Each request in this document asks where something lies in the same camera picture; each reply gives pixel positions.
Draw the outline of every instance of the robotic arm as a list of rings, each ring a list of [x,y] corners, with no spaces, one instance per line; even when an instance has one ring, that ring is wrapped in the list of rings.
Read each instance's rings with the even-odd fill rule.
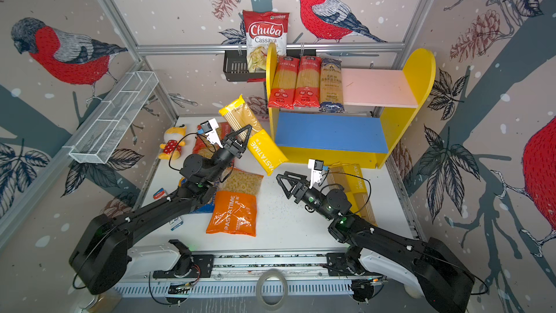
[[[167,261],[158,259],[151,263],[157,263],[159,266],[165,263],[169,268],[178,266],[180,268],[177,268],[177,271],[181,274],[191,269],[191,252],[179,241],[170,241],[165,247],[144,247],[141,254],[137,254],[138,252],[131,248],[169,220],[191,213],[207,204],[216,191],[214,182],[231,165],[233,159],[240,158],[247,149],[247,140],[240,141],[237,136],[246,132],[246,138],[249,138],[251,129],[252,127],[247,125],[228,134],[223,143],[218,142],[221,148],[210,159],[198,154],[189,155],[180,169],[180,174],[184,176],[182,184],[166,198],[113,219],[101,214],[89,223],[69,263],[91,294],[100,294],[110,289],[128,270],[136,273],[145,272],[141,271],[144,266],[137,266],[138,256],[158,258],[165,254]],[[186,261],[178,264],[180,255],[184,256]]]
[[[350,245],[342,271],[345,275],[366,271],[386,275],[418,290],[439,312],[465,312],[474,276],[444,243],[434,238],[428,242],[407,239],[372,225],[350,212],[351,203],[342,186],[334,184],[340,188],[326,195],[311,187],[320,178],[309,182],[306,176],[291,172],[276,177],[288,199],[302,201],[309,212],[332,220],[329,233]]]

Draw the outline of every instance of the white wire basket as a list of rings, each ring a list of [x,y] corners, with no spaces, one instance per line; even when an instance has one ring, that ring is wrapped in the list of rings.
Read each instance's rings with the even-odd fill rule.
[[[69,155],[79,163],[106,163],[158,84],[154,72],[126,73],[122,89],[79,139]]]

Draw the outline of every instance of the pink shelf board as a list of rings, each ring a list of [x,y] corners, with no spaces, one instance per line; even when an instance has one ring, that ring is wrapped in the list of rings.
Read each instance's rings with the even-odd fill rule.
[[[401,70],[342,68],[344,104],[417,108]]]

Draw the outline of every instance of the roll of tape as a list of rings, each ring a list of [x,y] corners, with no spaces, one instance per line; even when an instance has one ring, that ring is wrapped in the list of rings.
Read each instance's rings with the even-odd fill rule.
[[[269,305],[267,302],[265,302],[265,299],[262,298],[262,292],[261,292],[262,291],[262,285],[270,277],[278,278],[282,282],[282,287],[284,288],[284,295],[282,296],[280,301],[278,301],[277,303],[275,303],[273,305]],[[280,307],[282,307],[282,305],[284,304],[284,301],[286,300],[286,297],[288,296],[288,281],[286,281],[286,278],[284,277],[284,275],[282,275],[282,272],[273,268],[271,270],[268,270],[267,272],[264,272],[259,277],[259,280],[257,282],[257,288],[255,289],[255,293],[257,294],[257,299],[259,299],[260,303],[262,304],[262,306],[266,310],[275,311],[275,310],[279,309]]]

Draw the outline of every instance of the gray floor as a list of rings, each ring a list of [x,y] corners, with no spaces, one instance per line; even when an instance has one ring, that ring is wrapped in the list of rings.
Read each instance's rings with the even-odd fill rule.
[[[134,312],[183,312],[183,313],[264,313],[257,298],[233,297],[229,299],[189,299],[181,307],[165,307],[148,299],[122,299],[114,313]],[[389,281],[384,289],[369,304],[358,304],[349,295],[331,296],[288,296],[287,301],[277,313],[434,313],[436,312],[425,298],[413,299],[402,284]]]

